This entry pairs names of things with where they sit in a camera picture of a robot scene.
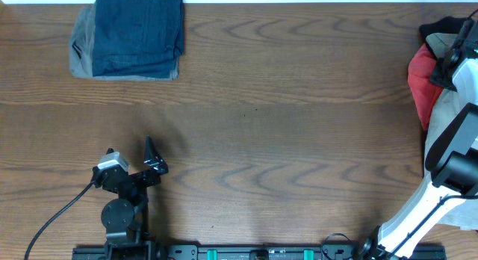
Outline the khaki shorts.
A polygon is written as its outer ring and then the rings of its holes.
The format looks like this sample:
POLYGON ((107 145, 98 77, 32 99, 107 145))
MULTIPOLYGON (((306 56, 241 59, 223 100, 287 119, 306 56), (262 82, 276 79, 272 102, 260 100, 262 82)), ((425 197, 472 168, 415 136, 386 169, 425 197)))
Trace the khaki shorts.
MULTIPOLYGON (((426 37, 426 43, 431 47, 431 53, 437 58, 443 58, 455 39, 456 34, 434 33, 426 37)), ((432 109, 425 141, 425 155, 460 110, 458 93, 444 89, 432 109)), ((444 215, 438 224, 458 226, 461 230, 477 230, 477 200, 466 200, 444 215)))

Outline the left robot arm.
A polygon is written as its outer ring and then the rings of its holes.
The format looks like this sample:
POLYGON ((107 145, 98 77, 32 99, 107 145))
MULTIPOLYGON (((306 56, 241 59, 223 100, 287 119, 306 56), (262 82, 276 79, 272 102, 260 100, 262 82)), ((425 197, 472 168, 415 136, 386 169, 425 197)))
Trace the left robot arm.
POLYGON ((150 136, 146 138, 143 163, 148 166, 146 170, 130 174, 124 157, 109 149, 93 168, 94 186, 117 195, 101 213, 106 259, 157 258, 157 245, 149 240, 147 188, 160 184, 169 169, 150 136))

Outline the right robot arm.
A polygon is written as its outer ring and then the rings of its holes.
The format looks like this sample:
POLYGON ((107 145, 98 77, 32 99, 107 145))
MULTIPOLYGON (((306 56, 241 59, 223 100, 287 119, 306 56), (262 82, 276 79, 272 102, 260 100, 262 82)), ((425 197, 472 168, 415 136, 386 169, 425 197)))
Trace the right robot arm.
POLYGON ((367 241, 362 259, 410 258, 445 214, 477 198, 477 49, 451 49, 442 69, 452 78, 462 109, 431 145, 425 160, 429 173, 399 212, 367 241))

